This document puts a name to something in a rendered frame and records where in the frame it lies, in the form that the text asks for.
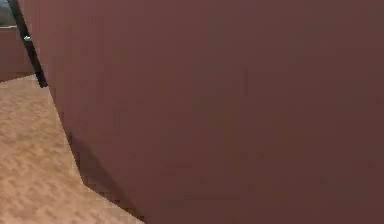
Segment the black room door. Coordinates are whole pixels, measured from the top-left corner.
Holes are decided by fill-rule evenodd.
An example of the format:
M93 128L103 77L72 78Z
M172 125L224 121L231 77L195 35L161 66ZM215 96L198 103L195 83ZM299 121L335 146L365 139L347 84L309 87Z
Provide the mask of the black room door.
M18 3L18 0L11 0L10 6L12 9L14 19L16 21L16 26L19 29L20 37L21 37L23 44L24 44L24 47L27 51L27 54L28 54L29 60L31 62L31 65L33 67L33 70L34 70L36 79L38 81L38 84L41 88L47 87L48 83L47 83L47 80L44 76L43 69L42 69L41 64L39 62L34 44L32 42L32 37L28 31L28 27L26 25L23 14L21 12L21 8L20 8L20 5ZM25 36L30 36L31 41L25 41L23 39Z

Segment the window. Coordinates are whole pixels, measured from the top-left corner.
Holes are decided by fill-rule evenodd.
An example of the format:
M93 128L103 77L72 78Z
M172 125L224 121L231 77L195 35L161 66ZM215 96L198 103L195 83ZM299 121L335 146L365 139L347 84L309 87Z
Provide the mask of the window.
M0 0L0 27L12 27L16 25L10 1L11 0Z

